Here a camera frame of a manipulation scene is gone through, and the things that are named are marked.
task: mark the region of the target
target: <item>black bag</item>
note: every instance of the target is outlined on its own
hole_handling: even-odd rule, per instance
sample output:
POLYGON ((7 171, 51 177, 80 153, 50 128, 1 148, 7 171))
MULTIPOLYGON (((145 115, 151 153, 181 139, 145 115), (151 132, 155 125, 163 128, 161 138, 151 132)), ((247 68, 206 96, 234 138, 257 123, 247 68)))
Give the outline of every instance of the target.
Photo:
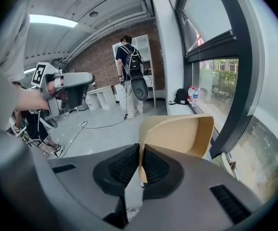
POLYGON ((131 79, 143 77, 143 62, 137 49, 135 49, 134 52, 131 52, 123 45, 120 47, 127 53, 126 65, 124 66, 126 74, 129 75, 131 79))
POLYGON ((176 98, 174 99, 174 102, 177 104, 187 104, 187 97, 188 97, 188 92, 185 91, 184 89, 178 89, 176 93, 176 98))

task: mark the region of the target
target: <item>ceiling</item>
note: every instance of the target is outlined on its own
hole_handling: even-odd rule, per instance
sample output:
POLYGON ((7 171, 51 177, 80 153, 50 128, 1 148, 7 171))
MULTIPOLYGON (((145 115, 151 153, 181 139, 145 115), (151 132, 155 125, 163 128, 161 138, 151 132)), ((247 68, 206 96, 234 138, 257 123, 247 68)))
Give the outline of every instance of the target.
POLYGON ((30 0, 30 14, 58 16, 78 22, 74 28, 31 23, 25 69, 37 62, 69 61, 92 42, 118 27, 153 16, 150 0, 30 0), (96 11, 97 17, 90 17, 96 11))

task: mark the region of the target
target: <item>man wearing backpack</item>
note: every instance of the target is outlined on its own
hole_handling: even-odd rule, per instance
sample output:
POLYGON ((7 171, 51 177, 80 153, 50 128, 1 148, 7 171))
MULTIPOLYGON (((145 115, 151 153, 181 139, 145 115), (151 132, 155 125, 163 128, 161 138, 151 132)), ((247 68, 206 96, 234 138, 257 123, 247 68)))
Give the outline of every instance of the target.
POLYGON ((121 40, 122 47, 120 46, 116 52, 116 60, 118 61, 118 74, 120 84, 125 86, 126 89, 126 101, 127 101, 127 119, 135 118, 135 104, 137 106, 138 113, 143 115, 143 101, 139 101, 135 98, 133 90, 130 85, 130 76, 126 74, 125 66, 126 66, 126 58, 129 53, 133 53, 134 51, 139 51, 131 46, 132 37, 129 35, 125 35, 121 40))

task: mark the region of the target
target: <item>backpack strap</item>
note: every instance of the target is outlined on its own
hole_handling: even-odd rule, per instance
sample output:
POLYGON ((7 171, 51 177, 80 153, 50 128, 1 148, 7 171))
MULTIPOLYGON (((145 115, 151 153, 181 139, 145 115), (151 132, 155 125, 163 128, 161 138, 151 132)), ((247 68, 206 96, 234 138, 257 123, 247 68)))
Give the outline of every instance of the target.
POLYGON ((124 50, 127 54, 130 54, 129 49, 128 49, 127 47, 125 47, 124 45, 121 45, 120 48, 121 48, 122 50, 124 50))

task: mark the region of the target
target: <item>beige pants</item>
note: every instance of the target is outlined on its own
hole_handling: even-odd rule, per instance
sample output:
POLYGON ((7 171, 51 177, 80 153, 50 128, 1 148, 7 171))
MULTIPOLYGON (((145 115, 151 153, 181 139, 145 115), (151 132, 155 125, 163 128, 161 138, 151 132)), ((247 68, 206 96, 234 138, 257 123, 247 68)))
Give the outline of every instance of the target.
POLYGON ((137 110, 143 110, 143 101, 139 101, 131 89, 130 80, 125 82, 125 88, 127 88, 127 113, 129 116, 132 116, 135 114, 135 108, 137 107, 137 110))

